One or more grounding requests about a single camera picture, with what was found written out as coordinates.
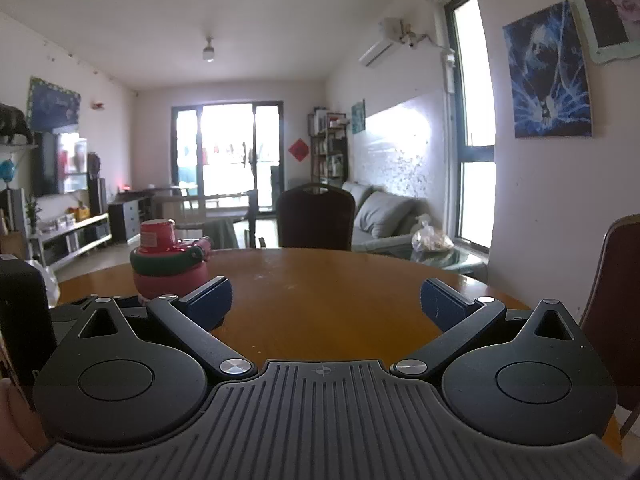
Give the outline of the person's left hand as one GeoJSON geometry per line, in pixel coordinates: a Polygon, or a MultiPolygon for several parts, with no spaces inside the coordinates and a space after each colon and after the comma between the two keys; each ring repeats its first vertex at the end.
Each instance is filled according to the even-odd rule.
{"type": "Polygon", "coordinates": [[[8,378],[0,382],[1,458],[20,469],[45,448],[49,439],[40,417],[33,412],[8,378]]]}

